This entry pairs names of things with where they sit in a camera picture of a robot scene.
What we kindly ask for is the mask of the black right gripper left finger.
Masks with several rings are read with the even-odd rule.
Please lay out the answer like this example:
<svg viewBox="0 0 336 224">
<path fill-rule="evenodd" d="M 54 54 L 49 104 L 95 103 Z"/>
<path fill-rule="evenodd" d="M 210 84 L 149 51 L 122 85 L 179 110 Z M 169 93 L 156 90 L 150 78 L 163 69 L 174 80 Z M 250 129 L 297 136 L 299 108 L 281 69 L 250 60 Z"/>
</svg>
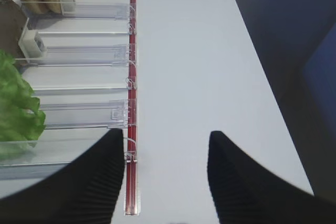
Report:
<svg viewBox="0 0 336 224">
<path fill-rule="evenodd" d="M 111 223 L 124 178 L 124 138 L 111 129 L 58 172 L 1 200 L 1 223 Z"/>
</svg>

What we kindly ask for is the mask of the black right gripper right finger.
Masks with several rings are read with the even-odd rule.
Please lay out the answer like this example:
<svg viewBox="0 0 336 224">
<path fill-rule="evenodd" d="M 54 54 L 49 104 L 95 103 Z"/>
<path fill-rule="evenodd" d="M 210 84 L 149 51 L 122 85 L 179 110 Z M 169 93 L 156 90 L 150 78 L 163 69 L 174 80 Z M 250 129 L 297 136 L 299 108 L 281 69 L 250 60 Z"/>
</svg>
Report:
<svg viewBox="0 0 336 224">
<path fill-rule="evenodd" d="M 219 223 L 335 223 L 335 204 L 286 182 L 223 132 L 209 137 L 208 184 Z"/>
</svg>

